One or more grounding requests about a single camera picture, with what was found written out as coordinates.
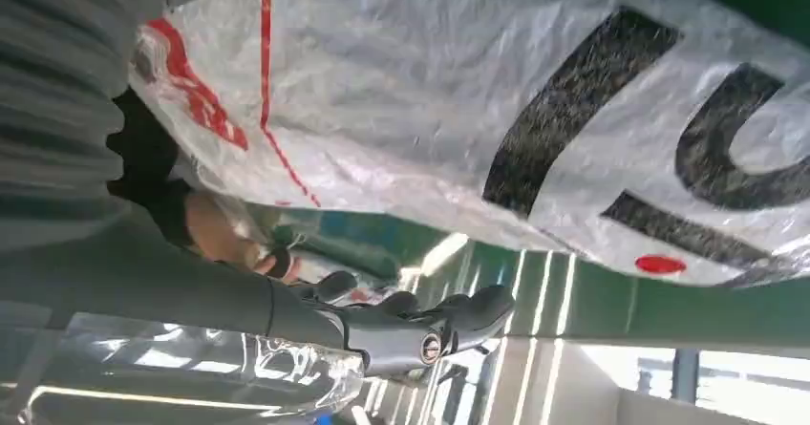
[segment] red printed marking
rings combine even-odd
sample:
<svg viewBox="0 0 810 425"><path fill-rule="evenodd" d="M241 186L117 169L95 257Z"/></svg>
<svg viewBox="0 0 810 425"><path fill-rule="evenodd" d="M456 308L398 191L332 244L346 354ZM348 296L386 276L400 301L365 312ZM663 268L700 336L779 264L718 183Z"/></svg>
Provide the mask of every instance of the red printed marking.
<svg viewBox="0 0 810 425"><path fill-rule="evenodd" d="M191 69L180 32L166 19L156 19L149 23L149 27L162 34L169 43L166 69L171 75L172 86L185 93L188 111L194 122L247 150L245 131L230 122L217 95Z"/></svg>
<svg viewBox="0 0 810 425"><path fill-rule="evenodd" d="M278 157L279 161L284 165L284 168L287 169L289 173L289 177L292 181L301 188L301 191L304 192L304 196L308 196L312 203L315 204L316 207L320 207L321 203L318 201L317 196L314 195L309 189L304 185L301 179L298 178L298 174L295 173L295 170L290 165L289 160L285 156L284 152L282 151L281 147L276 140L276 137L273 136L273 133L270 132L270 129L267 127L270 118L270 3L272 0L262 0L262 115L259 122L259 125L262 128L262 132L267 137L267 141L269 141L270 146L275 151L276 156Z"/></svg>
<svg viewBox="0 0 810 425"><path fill-rule="evenodd" d="M635 260L639 269L653 275L674 274L686 270L686 264L666 256L647 255Z"/></svg>

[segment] red dot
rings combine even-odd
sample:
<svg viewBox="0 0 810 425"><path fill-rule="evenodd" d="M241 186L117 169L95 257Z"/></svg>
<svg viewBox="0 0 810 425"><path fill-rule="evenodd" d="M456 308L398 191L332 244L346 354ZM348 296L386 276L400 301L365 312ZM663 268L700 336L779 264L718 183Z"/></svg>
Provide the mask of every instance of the red dot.
<svg viewBox="0 0 810 425"><path fill-rule="evenodd" d="M666 256L647 255L635 260L639 269L655 275L674 274L686 269L686 264Z"/></svg>

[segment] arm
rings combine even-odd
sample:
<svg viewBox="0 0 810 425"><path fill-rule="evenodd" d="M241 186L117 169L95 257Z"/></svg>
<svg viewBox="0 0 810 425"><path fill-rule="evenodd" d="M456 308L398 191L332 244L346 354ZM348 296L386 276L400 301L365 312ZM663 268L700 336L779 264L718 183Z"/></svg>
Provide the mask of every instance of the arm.
<svg viewBox="0 0 810 425"><path fill-rule="evenodd" d="M0 300L342 347L282 286L167 244L112 198L139 24L165 0L0 0Z"/></svg>

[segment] red stripe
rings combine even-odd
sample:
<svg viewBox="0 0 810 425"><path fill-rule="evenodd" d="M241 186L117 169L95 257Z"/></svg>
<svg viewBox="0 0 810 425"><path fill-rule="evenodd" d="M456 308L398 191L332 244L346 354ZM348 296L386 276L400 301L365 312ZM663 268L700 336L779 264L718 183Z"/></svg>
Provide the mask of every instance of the red stripe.
<svg viewBox="0 0 810 425"><path fill-rule="evenodd" d="M169 43L166 56L166 69L171 75L169 82L185 93L192 119L225 141L247 150L245 131L230 122L217 95L191 69L180 32L166 19L156 19L149 23L149 27L162 34Z"/></svg>
<svg viewBox="0 0 810 425"><path fill-rule="evenodd" d="M281 147L278 144L278 141L273 136L273 133L270 132L270 129L267 127L270 118L270 3L272 0L262 0L262 116L259 122L259 125L262 128L262 132L267 137L267 141L270 142L270 146L278 156L279 161L284 165L284 168L287 169L289 173L289 177L292 181L301 188L301 191L304 192L304 196L309 196L309 199L312 203L315 204L316 207L320 207L321 203L318 201L318 198L307 189L301 179L298 178L298 175L293 170L292 165L289 164L289 160L284 155L284 152L281 150Z"/></svg>

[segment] plastic bag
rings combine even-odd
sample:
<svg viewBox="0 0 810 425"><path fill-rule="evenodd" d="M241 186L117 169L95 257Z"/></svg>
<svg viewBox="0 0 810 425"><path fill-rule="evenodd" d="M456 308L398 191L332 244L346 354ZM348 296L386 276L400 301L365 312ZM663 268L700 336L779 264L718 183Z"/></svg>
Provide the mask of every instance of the plastic bag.
<svg viewBox="0 0 810 425"><path fill-rule="evenodd" d="M363 384L356 353L84 313L61 332L5 326L0 346L0 404L21 424L312 423Z"/></svg>
<svg viewBox="0 0 810 425"><path fill-rule="evenodd" d="M250 202L691 285L808 270L810 58L711 0L198 0L135 65Z"/></svg>

